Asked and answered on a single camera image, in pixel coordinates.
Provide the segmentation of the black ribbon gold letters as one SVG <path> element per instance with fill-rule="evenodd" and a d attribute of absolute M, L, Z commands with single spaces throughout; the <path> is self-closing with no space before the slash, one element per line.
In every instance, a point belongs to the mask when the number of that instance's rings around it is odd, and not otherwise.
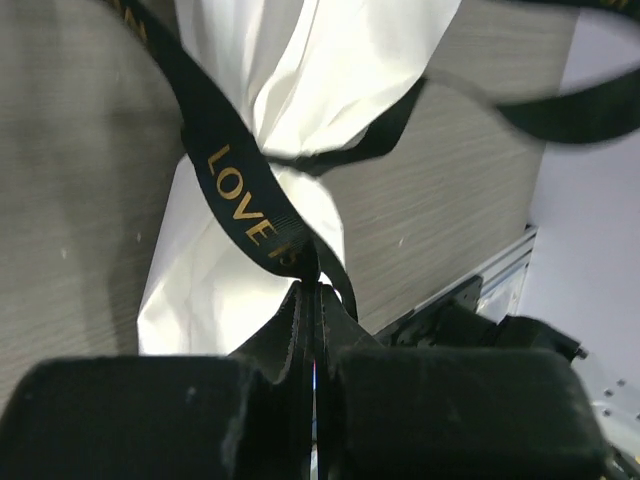
<path fill-rule="evenodd" d="M 141 2 L 109 5 L 168 80 L 184 120 L 182 141 L 222 229 L 245 255 L 274 275 L 313 287 L 326 274 L 341 294 L 345 310 L 355 317 L 355 295 L 345 268 L 288 200 L 270 168 L 276 160 L 260 152 L 222 91 Z M 305 158 L 297 167 L 321 175 L 387 155 L 399 142 L 429 82 L 458 91 L 495 110 L 515 129 L 550 143 L 595 144 L 639 128 L 638 70 L 582 90 L 527 101 L 494 99 L 468 81 L 432 70 L 378 116 L 356 146 Z"/>

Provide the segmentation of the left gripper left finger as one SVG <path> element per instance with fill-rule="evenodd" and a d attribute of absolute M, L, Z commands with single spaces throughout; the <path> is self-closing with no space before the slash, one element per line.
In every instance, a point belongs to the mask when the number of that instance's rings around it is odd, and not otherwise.
<path fill-rule="evenodd" d="M 227 356 L 57 358 L 1 417 L 5 479 L 306 479 L 313 296 Z"/>

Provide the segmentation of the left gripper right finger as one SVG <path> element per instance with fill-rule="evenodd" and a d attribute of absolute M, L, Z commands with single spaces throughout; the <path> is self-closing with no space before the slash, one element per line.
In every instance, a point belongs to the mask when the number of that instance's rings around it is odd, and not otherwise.
<path fill-rule="evenodd" d="M 314 298 L 322 479 L 601 479 L 610 448 L 543 348 L 390 347 L 332 288 Z"/>

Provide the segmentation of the white wrapping paper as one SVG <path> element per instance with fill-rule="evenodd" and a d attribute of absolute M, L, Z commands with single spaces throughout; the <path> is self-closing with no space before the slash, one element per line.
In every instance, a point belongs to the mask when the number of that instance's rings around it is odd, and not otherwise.
<path fill-rule="evenodd" d="M 180 1 L 179 34 L 263 153 L 354 145 L 425 70 L 456 1 Z M 137 317 L 144 355 L 224 355 L 278 310 L 288 279 L 254 264 L 178 163 Z"/>

